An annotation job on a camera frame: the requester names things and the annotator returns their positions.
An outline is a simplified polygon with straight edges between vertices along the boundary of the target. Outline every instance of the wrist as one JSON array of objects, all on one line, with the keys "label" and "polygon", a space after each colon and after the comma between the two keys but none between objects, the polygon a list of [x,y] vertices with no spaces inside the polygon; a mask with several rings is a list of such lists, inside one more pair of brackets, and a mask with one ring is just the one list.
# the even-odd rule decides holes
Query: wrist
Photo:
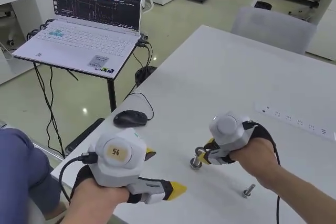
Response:
[{"label": "wrist", "polygon": [[283,170],[278,164],[267,165],[266,169],[257,179],[264,187],[274,191],[280,181]]}]

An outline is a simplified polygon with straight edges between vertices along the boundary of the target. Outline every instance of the laptop keyboard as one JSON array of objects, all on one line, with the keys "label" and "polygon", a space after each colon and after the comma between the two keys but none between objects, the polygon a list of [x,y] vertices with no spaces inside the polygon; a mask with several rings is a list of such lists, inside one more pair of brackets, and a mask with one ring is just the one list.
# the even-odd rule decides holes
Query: laptop keyboard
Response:
[{"label": "laptop keyboard", "polygon": [[34,37],[68,46],[99,51],[108,55],[124,56],[125,50],[134,42],[117,37],[94,34],[69,26],[51,26]]}]

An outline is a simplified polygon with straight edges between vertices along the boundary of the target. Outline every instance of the blue jeans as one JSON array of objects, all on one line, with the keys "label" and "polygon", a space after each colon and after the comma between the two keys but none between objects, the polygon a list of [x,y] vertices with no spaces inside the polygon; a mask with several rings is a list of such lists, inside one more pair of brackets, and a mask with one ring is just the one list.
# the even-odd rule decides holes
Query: blue jeans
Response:
[{"label": "blue jeans", "polygon": [[56,209],[61,189],[47,156],[22,131],[0,129],[0,223],[26,224],[31,198],[43,214]]}]

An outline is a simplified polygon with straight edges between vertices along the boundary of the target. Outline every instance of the number 56 label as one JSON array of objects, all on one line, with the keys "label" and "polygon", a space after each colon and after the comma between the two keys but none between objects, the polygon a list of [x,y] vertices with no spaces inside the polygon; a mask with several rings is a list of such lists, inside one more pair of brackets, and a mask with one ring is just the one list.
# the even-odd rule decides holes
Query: number 56 label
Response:
[{"label": "number 56 label", "polygon": [[120,162],[125,162],[125,159],[127,157],[128,150],[125,148],[120,148],[115,145],[110,145],[107,150],[107,155],[115,160],[118,160]]}]

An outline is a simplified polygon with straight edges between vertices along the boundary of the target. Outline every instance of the gray chair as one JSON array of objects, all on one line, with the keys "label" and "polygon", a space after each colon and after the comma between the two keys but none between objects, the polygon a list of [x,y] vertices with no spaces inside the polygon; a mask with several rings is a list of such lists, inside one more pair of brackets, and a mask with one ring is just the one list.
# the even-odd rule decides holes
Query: gray chair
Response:
[{"label": "gray chair", "polygon": [[243,7],[231,33],[304,55],[317,26],[286,14]]}]

